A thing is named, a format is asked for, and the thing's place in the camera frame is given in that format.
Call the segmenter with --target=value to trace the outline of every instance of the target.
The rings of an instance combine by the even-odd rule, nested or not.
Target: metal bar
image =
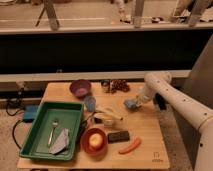
[[[165,24],[145,24],[141,28],[134,29],[133,25],[109,25],[109,26],[76,26],[60,27],[60,33],[100,33],[100,32],[133,32],[133,31],[181,31],[181,30],[209,30],[212,29],[212,23],[198,23],[195,27],[188,27],[187,24],[165,23]],[[51,34],[48,27],[41,28],[2,28],[0,35],[17,34]]]
[[[60,25],[55,13],[53,2],[51,0],[44,0],[44,7],[47,12],[50,28],[54,31],[58,30]]]
[[[135,1],[135,5],[133,5],[134,9],[132,14],[133,25],[135,28],[140,28],[145,0],[134,0],[134,1]]]
[[[39,17],[38,17],[38,21],[37,21],[37,23],[36,23],[36,27],[40,24],[40,22],[41,22],[41,18],[43,17],[43,15],[44,15],[44,11],[45,11],[45,7],[43,7],[43,9],[42,9],[42,11],[41,11],[41,13],[40,13],[40,15],[39,15]]]
[[[191,70],[169,70],[173,78],[187,78]],[[117,71],[117,72],[76,72],[76,73],[41,73],[41,74],[0,74],[0,83],[8,82],[42,82],[67,81],[76,79],[142,79],[150,71]]]
[[[205,11],[208,4],[208,0],[196,0],[192,12],[187,20],[189,27],[193,27],[202,17],[203,12]]]

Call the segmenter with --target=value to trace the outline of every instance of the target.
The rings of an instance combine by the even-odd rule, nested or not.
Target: grapes
[[[126,80],[112,80],[111,84],[111,93],[115,93],[117,90],[128,92],[130,90],[129,85],[127,84]]]

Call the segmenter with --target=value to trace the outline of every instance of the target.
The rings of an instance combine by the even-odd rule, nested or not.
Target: carrot
[[[142,140],[137,137],[133,140],[133,142],[131,144],[129,144],[129,146],[121,149],[118,151],[119,154],[126,154],[131,152],[132,150],[136,149],[140,144],[141,144]]]

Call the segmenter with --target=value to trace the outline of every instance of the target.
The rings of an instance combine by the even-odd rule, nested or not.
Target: small jar
[[[110,80],[101,81],[101,87],[104,93],[110,92]]]
[[[113,119],[106,119],[106,120],[103,120],[103,124],[104,124],[104,127],[111,128],[114,126],[115,121]]]

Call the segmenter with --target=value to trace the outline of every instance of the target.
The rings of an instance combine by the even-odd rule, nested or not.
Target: orange bowl
[[[99,134],[103,138],[102,144],[97,149],[93,148],[89,142],[90,137],[94,134]],[[90,156],[99,156],[105,154],[107,151],[107,144],[107,136],[104,131],[99,128],[91,128],[87,130],[81,137],[81,147]]]

